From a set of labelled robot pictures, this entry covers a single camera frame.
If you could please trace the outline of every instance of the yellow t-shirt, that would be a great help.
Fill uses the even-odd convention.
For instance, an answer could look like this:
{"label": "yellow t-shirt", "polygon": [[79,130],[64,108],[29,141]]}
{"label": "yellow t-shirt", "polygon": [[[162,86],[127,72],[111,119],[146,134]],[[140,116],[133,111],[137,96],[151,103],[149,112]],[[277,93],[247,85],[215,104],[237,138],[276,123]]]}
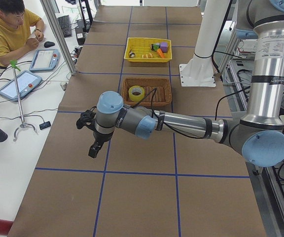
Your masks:
{"label": "yellow t-shirt", "polygon": [[35,26],[40,19],[39,16],[25,9],[24,24],[18,29],[13,29],[0,18],[0,57],[24,46],[31,35],[30,26]]}

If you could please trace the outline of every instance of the metal tripod base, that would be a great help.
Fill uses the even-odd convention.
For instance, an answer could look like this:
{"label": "metal tripod base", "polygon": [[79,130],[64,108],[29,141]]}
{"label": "metal tripod base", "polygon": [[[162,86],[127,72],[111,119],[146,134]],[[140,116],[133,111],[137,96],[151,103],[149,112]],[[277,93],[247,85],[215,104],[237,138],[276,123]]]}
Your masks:
{"label": "metal tripod base", "polygon": [[29,128],[29,127],[32,127],[32,128],[34,129],[35,133],[38,134],[38,133],[37,133],[37,130],[36,130],[36,128],[35,128],[35,126],[33,126],[33,125],[30,124],[30,123],[25,123],[25,122],[24,122],[24,123],[22,123],[21,125],[19,125],[18,128],[16,128],[16,130],[15,130],[15,132],[14,132],[14,139],[13,139],[13,141],[16,142],[16,140],[17,140],[17,132],[18,132],[20,129],[25,129],[25,128]]}

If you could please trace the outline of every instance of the man's hand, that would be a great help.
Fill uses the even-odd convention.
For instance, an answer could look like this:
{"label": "man's hand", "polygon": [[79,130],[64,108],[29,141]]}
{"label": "man's hand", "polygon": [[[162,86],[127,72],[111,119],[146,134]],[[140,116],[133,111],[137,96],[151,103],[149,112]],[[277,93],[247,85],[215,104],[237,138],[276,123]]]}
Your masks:
{"label": "man's hand", "polygon": [[39,30],[35,30],[35,38],[41,42],[44,38],[44,34],[43,32],[39,31]]}
{"label": "man's hand", "polygon": [[26,41],[25,46],[29,49],[29,51],[32,51],[36,48],[38,48],[39,41],[35,38],[30,38]]}

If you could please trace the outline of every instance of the tape roll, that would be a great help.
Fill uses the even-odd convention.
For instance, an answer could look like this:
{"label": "tape roll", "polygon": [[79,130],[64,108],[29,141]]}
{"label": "tape roll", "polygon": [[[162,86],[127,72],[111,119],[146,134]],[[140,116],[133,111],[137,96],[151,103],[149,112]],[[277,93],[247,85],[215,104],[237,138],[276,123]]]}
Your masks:
{"label": "tape roll", "polygon": [[134,102],[139,102],[145,96],[143,87],[134,85],[129,88],[129,98]]}

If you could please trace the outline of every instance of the keyboard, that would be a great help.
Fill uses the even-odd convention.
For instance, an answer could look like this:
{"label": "keyboard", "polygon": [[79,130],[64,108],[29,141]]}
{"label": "keyboard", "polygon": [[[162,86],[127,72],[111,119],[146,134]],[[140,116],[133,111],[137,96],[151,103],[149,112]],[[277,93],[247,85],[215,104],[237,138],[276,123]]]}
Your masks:
{"label": "keyboard", "polygon": [[67,16],[60,16],[57,18],[60,28],[62,29],[63,36],[68,37],[72,35],[71,31],[71,24],[70,24],[70,17]]}

